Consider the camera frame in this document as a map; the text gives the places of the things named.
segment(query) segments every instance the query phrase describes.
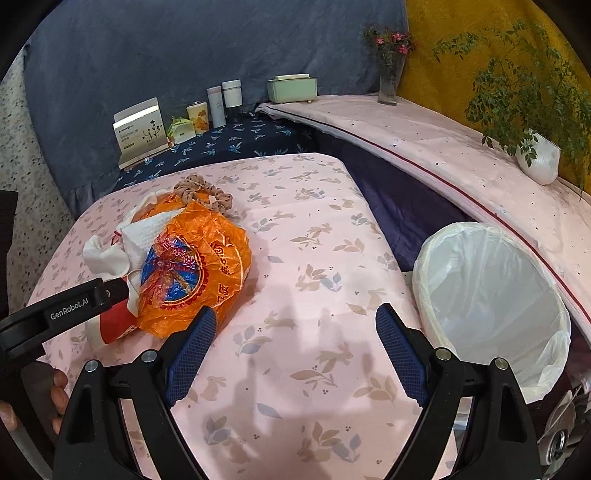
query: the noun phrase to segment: tissue box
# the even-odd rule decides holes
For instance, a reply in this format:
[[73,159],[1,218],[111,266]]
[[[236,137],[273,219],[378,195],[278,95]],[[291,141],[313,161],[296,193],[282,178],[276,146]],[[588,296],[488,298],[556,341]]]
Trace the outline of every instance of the tissue box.
[[273,103],[306,102],[318,96],[315,77],[276,78],[267,82],[269,100]]

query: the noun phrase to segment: white cloth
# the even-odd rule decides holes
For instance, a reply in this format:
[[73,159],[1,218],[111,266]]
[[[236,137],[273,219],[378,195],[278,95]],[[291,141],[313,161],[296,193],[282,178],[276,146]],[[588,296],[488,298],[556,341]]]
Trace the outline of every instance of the white cloth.
[[171,191],[150,192],[136,207],[130,210],[115,229],[115,232],[121,235],[119,242],[105,247],[101,244],[100,238],[93,235],[82,250],[82,257],[90,272],[95,276],[106,281],[127,275],[127,286],[129,287],[127,308],[135,316],[138,316],[141,269],[146,256],[156,237],[183,209],[162,212],[143,220],[136,221],[136,219],[141,218]]

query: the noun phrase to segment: plastic bin liner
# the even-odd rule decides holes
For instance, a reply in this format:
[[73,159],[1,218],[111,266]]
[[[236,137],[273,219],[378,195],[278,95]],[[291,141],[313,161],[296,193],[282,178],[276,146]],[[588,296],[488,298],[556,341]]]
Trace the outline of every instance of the plastic bin liner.
[[526,403],[541,400],[566,364],[570,318],[554,278],[513,237],[453,223],[424,243],[413,292],[425,335],[468,362],[505,358]]

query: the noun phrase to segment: screw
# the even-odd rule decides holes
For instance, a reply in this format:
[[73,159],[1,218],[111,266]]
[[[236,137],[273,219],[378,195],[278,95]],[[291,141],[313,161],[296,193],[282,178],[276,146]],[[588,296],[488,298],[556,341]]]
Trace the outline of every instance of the screw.
[[149,364],[156,360],[157,356],[158,352],[156,350],[146,350],[144,353],[142,353],[142,362]]
[[99,363],[96,360],[88,360],[84,366],[84,370],[88,373],[95,371],[97,368],[99,368]]
[[438,348],[435,350],[435,356],[439,360],[447,362],[452,357],[452,353],[447,348]]
[[509,368],[509,363],[504,358],[495,358],[495,366],[499,370],[507,370]]

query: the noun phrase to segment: blue gripper pad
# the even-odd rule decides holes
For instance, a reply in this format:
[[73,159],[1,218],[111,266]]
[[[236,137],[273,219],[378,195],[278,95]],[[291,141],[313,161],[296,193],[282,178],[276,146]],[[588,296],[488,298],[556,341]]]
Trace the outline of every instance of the blue gripper pad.
[[169,407],[187,396],[216,334],[216,315],[208,309],[168,369],[164,397]]
[[424,407],[430,398],[425,367],[384,305],[376,312],[375,326],[406,395]]

